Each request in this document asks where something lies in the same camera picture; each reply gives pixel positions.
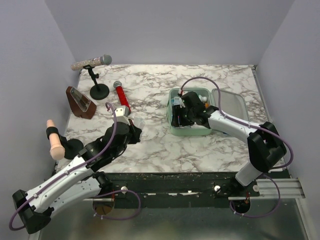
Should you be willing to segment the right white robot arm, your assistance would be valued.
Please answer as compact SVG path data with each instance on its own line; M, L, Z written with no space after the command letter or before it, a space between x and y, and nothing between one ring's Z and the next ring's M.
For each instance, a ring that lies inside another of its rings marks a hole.
M222 113L216 106L206 107L194 91L179 94L170 103L173 127L203 126L247 144L249 162L235 174L235 180L230 183L230 191L236 196L247 192L253 180L271 170L287 153L284 142L278 138L276 127L268 121L264 124L251 123Z

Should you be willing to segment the clear zip bag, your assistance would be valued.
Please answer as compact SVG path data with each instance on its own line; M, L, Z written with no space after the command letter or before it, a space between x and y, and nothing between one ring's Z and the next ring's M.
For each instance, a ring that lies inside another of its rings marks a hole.
M133 125L135 129L135 135L140 140L143 129L146 125L145 119L140 115L135 115L133 118Z

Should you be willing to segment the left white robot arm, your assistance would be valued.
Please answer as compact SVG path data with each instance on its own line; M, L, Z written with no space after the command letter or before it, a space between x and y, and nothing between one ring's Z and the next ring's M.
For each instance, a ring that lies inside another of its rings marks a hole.
M51 178L28 191L17 190L12 199L22 227L30 235L37 233L70 204L112 194L115 188L100 169L123 154L128 145L139 143L141 134L131 120L116 121Z

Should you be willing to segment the white green-cap medicine bottle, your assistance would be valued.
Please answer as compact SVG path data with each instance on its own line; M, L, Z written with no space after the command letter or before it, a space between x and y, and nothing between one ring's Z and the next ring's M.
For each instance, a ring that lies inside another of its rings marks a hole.
M208 101L208 98L206 96L198 95L201 102L206 103Z

